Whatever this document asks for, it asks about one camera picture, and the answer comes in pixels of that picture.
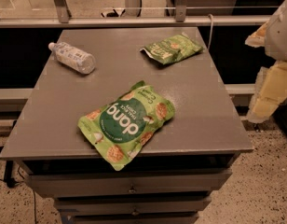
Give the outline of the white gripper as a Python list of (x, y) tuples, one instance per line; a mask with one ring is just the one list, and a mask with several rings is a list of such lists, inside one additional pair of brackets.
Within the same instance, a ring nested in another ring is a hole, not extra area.
[(281, 60), (269, 68), (261, 67), (255, 80), (246, 118), (251, 123), (262, 123), (287, 99), (287, 0), (268, 22), (246, 38), (245, 44), (253, 48), (265, 46), (267, 56)]

